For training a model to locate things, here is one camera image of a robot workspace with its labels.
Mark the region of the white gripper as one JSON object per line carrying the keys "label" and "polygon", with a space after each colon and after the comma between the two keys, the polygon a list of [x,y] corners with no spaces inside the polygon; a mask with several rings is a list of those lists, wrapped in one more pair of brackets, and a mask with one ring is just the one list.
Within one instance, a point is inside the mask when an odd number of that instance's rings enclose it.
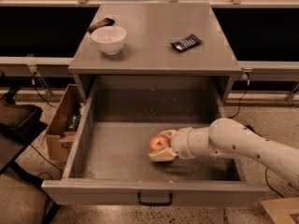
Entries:
{"label": "white gripper", "polygon": [[189,134],[192,128],[182,128],[179,130],[165,130],[159,132],[160,136],[164,136],[171,140],[171,147],[164,147],[162,149],[149,153],[149,158],[152,161],[173,161],[176,156],[180,159],[194,159],[195,156],[192,154],[189,148]]}

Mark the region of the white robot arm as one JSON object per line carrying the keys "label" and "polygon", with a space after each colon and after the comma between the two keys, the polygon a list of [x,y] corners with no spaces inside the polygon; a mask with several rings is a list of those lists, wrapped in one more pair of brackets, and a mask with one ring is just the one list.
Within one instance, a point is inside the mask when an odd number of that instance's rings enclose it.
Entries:
{"label": "white robot arm", "polygon": [[149,141],[149,157],[153,161],[201,156],[245,156],[299,188],[299,150],[263,138],[233,119],[216,119],[204,128],[163,131]]}

